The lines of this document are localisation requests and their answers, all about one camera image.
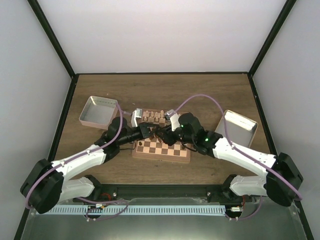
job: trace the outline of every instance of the white enclosure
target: white enclosure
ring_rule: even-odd
[[[320,239],[320,1],[297,1],[254,82],[279,152],[292,156],[304,182],[302,204]]]
[[[76,73],[246,72],[285,0],[39,0]]]
[[[0,8],[0,239],[14,239],[29,172],[47,158],[70,77],[27,1]]]

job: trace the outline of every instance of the open metal tray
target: open metal tray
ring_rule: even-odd
[[[224,117],[231,141],[249,148],[256,134],[258,123],[230,110],[224,112]],[[226,136],[223,118],[221,118],[215,132]]]
[[[79,121],[84,126],[107,130],[112,119],[117,115],[116,103],[117,100],[114,99],[90,96],[82,110]]]

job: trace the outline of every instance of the chessboard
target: chessboard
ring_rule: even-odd
[[[164,127],[170,124],[164,116],[165,112],[165,110],[143,109],[142,118],[139,119],[138,123],[147,122],[159,124],[160,127]],[[168,146],[163,143],[161,139],[151,137],[137,141],[135,149],[132,150],[132,156],[141,159],[189,163],[191,151],[182,146],[180,142]]]

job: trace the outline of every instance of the purple cable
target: purple cable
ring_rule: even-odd
[[[111,139],[111,141],[107,142],[106,144],[100,146],[100,147],[97,147],[93,150],[90,151],[90,153],[94,153],[95,151],[98,151],[100,149],[103,149],[107,146],[109,146],[110,144],[112,144],[116,139],[117,137],[119,136],[120,132],[121,132],[121,126],[122,126],[122,123],[123,123],[123,115],[122,115],[122,110],[121,110],[121,107],[118,103],[116,103],[116,107],[118,108],[119,110],[119,113],[120,113],[120,125],[119,125],[119,129],[118,129],[118,132],[116,133],[116,135],[114,136],[114,138]],[[71,161],[75,160],[75,159],[78,159],[84,155],[87,155],[88,153],[87,152],[83,152],[83,153],[80,153],[66,161],[64,161],[64,164],[67,164],[67,163],[70,163]],[[37,181],[35,181],[35,183],[32,185],[32,187],[30,188],[28,194],[26,195],[25,197],[25,207],[27,209],[31,209],[32,206],[29,205],[29,198],[31,196],[31,194],[33,193],[33,191],[35,190],[35,188],[38,186],[38,184],[46,177],[48,176],[49,174],[51,174],[53,171],[55,171],[56,169],[62,167],[62,164],[58,164],[57,166],[51,168],[49,171],[47,171],[45,174],[43,174],[41,177],[39,177],[39,179]]]
[[[91,201],[88,199],[85,199],[83,197],[77,197],[77,199],[87,202],[89,204],[116,204],[116,203],[127,203],[128,201],[119,199],[119,200],[113,200],[113,201]]]
[[[114,215],[112,215],[112,216],[107,216],[107,217],[104,217],[104,218],[101,218],[101,217],[95,218],[94,221],[95,221],[95,222],[99,222],[99,221],[104,221],[104,220],[108,220],[108,219],[113,219],[113,218],[115,218],[115,217],[118,217],[120,214],[122,214],[125,210],[127,210],[127,208],[128,208],[128,204],[125,206],[124,209],[122,209],[121,211],[117,212],[116,214],[114,214]],[[89,214],[91,211],[97,210],[97,209],[99,209],[99,208],[91,208],[91,209],[89,209],[89,210],[86,212],[86,214],[85,214],[86,219],[89,220],[90,218],[89,218],[89,215],[88,215],[88,214]]]
[[[245,216],[245,217],[242,217],[242,218],[238,218],[238,219],[229,217],[226,213],[225,213],[224,215],[225,215],[228,219],[235,219],[236,221],[238,221],[238,220],[246,220],[246,219],[249,219],[249,218],[253,217],[254,215],[256,215],[256,214],[259,212],[261,206],[262,206],[262,196],[260,196],[260,203],[259,203],[258,208],[257,208],[253,213],[251,213],[250,215]]]
[[[196,94],[193,95],[191,97],[189,97],[187,100],[185,100],[175,111],[179,111],[189,100],[195,98],[195,97],[206,97],[211,99],[216,106],[219,108],[221,114],[222,114],[222,119],[224,122],[224,132],[225,132],[225,138],[227,139],[228,143],[230,144],[230,146],[233,147],[234,150],[236,150],[238,153],[242,154],[243,156],[247,157],[248,159],[254,161],[256,164],[260,165],[261,167],[265,168],[266,170],[268,170],[269,172],[271,172],[273,175],[275,175],[277,178],[279,178],[282,182],[284,182],[285,185],[287,185],[292,191],[294,191],[294,193],[298,196],[298,201],[302,200],[302,195],[300,194],[300,192],[295,189],[294,186],[292,186],[290,184],[290,182],[288,182],[284,177],[282,177],[279,173],[277,173],[276,171],[274,171],[273,169],[271,169],[270,167],[264,165],[263,163],[259,162],[258,160],[256,160],[255,158],[253,158],[252,156],[246,154],[245,152],[241,151],[240,149],[238,149],[236,146],[234,146],[229,138],[229,134],[228,134],[228,130],[227,130],[227,121],[224,115],[224,110],[222,109],[222,107],[220,106],[220,104],[211,96],[205,95],[205,94]]]

